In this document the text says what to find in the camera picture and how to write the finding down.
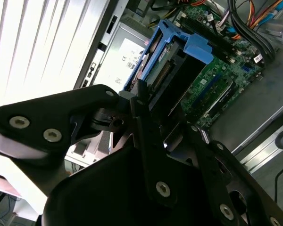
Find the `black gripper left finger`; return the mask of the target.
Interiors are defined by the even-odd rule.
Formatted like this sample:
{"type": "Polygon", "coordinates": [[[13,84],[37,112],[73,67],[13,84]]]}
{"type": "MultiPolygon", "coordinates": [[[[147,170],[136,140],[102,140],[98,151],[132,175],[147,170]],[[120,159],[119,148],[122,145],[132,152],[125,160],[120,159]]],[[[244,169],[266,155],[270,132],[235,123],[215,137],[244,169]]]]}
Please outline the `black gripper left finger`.
{"type": "Polygon", "coordinates": [[[126,99],[95,85],[0,107],[0,154],[55,167],[69,147],[109,131],[116,153],[55,187],[47,207],[77,201],[87,188],[172,207],[177,194],[158,126],[139,97],[126,99]]]}

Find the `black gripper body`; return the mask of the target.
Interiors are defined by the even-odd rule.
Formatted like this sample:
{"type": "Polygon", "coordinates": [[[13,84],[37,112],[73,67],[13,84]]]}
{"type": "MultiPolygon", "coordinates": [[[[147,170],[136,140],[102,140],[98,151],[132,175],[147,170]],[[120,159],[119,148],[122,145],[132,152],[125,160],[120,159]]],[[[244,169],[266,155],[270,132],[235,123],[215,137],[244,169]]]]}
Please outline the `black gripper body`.
{"type": "Polygon", "coordinates": [[[162,179],[172,207],[151,185],[146,191],[141,153],[126,147],[60,182],[49,195],[44,226],[224,226],[226,218],[209,204],[200,172],[189,163],[166,158],[162,179]]]}

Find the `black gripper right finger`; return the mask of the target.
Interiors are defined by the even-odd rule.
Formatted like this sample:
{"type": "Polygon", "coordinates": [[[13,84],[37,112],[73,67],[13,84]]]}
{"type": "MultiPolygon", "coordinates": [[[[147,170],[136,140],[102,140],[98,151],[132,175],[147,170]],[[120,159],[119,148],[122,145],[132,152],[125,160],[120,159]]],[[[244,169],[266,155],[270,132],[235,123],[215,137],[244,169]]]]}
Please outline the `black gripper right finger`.
{"type": "Polygon", "coordinates": [[[191,124],[183,125],[183,138],[201,173],[216,225],[283,226],[281,208],[223,144],[206,144],[191,124]]]}

